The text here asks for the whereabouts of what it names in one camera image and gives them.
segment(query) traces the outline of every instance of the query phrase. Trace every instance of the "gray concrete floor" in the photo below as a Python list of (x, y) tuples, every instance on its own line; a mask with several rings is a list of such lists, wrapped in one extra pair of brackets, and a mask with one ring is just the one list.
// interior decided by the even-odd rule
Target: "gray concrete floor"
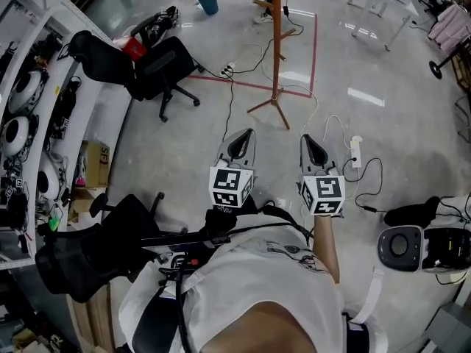
[[(130, 1), (131, 5), (121, 10), (125, 14), (115, 12), (113, 5), (105, 2), (102, 7), (96, 7), (93, 16), (101, 16), (109, 27), (104, 27), (105, 31), (114, 35), (174, 4), (181, 12), (181, 26), (173, 34), (215, 73), (236, 60), (239, 60), (237, 71), (250, 69), (259, 60), (260, 50), (245, 44), (257, 43), (265, 48), (272, 36), (269, 24), (253, 25), (252, 16), (262, 11), (251, 0), (219, 0), (219, 12), (212, 17), (198, 10), (195, 0)], [(346, 1), (289, 0), (288, 3), (290, 9), (298, 10), (290, 18), (302, 24), (305, 32), (283, 41), (282, 53), (288, 60), (280, 69), (280, 82), (309, 89), (315, 59), (314, 93), (319, 109), (305, 133), (322, 141), (327, 117), (336, 114), (349, 139), (353, 135), (364, 139), (363, 163), (373, 157), (381, 158), (384, 184), (379, 196), (365, 196), (361, 201), (378, 209), (424, 202), (432, 195), (469, 192), (470, 148), (456, 134), (453, 109), (453, 102), (463, 92), (454, 80), (450, 65), (445, 67), (442, 80), (436, 79), (428, 68), (430, 60), (438, 62), (445, 55), (426, 38), (425, 32), (408, 27), (392, 51), (385, 51), (384, 43), (401, 25), (402, 17), (393, 9), (387, 10), (383, 19), (371, 15), (358, 38), (353, 38), (352, 27), (360, 11), (346, 5)], [(426, 21), (423, 7), (416, 6), (422, 16), (417, 22)], [(107, 11), (113, 14), (102, 15)], [(283, 26), (289, 28), (291, 24), (283, 21)], [(272, 72), (271, 59), (272, 51), (269, 51), (264, 61), (268, 74)], [(271, 85), (260, 68), (234, 79)], [(224, 132), (230, 86), (209, 79), (185, 79), (180, 86), (196, 94), (202, 104), (195, 108), (186, 97), (174, 93), (166, 111), (169, 121), (165, 124), (158, 118), (160, 96), (154, 101), (132, 103), (121, 132), (109, 194), (112, 202), (118, 202), (126, 194), (134, 193), (150, 206), (155, 194), (163, 191), (166, 198), (159, 206), (160, 227), (186, 226), (198, 230), (210, 207), (209, 167)], [(308, 94), (298, 87), (287, 89)], [(366, 98), (353, 97), (349, 90), (361, 91)], [(268, 198), (275, 199), (301, 222), (302, 199), (295, 185), (300, 173), (300, 130), (316, 108), (315, 99), (292, 94), (280, 97), (291, 125), (291, 130), (286, 131), (272, 107), (246, 113), (248, 108), (267, 100), (269, 91), (244, 85), (234, 85), (233, 91), (228, 133), (246, 127), (257, 133), (258, 179), (252, 195), (259, 204)], [(384, 106), (371, 103), (371, 97), (383, 100)], [(341, 165), (350, 158), (336, 121), (330, 122), (325, 142), (335, 149)], [(375, 192), (379, 181), (379, 169), (372, 163), (358, 192)], [(354, 188), (355, 185), (348, 185), (348, 195)], [(367, 213), (356, 207), (353, 200), (346, 202), (344, 216), (334, 222), (341, 286), (347, 302), (361, 304), (373, 266), (381, 266), (375, 245), (385, 226), (379, 213)], [(310, 226), (312, 219), (307, 220)], [(391, 352), (416, 352), (424, 343), (421, 335), (434, 313), (452, 299), (457, 287), (441, 286), (430, 274), (405, 274), (387, 268), (384, 271), (383, 292), (375, 315), (388, 333)], [(128, 287), (126, 280), (113, 282), (115, 304)], [(117, 341), (122, 342), (117, 324), (115, 334)]]

